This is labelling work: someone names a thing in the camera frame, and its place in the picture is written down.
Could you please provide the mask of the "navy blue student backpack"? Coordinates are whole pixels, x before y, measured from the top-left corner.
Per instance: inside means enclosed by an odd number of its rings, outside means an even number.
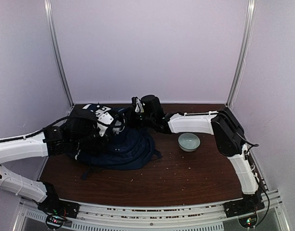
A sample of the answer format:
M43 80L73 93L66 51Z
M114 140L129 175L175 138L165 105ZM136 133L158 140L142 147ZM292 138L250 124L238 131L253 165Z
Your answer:
M162 158L147 128L135 129L127 126L127 113L131 109L130 107L87 104L76 110L62 125L63 134L72 144L72 149L66 155L88 166L81 180L86 180L92 171L137 170L151 161ZM93 133L99 134L98 117L105 112L113 117L113 122L105 132L110 140L104 149L90 150L88 137Z

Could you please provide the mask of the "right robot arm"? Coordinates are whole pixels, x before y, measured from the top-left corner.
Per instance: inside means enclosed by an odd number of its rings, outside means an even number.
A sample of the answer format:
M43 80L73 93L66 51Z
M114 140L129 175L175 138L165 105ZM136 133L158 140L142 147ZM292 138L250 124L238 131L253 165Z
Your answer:
M165 113L155 95L132 98L129 123L152 128L163 134L206 133L214 136L220 154L227 157L240 181L242 199L224 203L227 217L254 213L265 207L263 192L250 150L259 144L249 142L239 121L226 106L206 113Z

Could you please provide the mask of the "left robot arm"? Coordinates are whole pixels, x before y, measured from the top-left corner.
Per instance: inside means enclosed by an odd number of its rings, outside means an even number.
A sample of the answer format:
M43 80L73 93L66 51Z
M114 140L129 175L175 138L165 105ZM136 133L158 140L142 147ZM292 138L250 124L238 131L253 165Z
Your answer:
M75 218L79 204L59 198L48 182L35 181L9 170L5 163L30 157L69 154L78 157L115 127L112 107L87 104L76 113L18 137L0 139L0 189L36 202L44 213Z

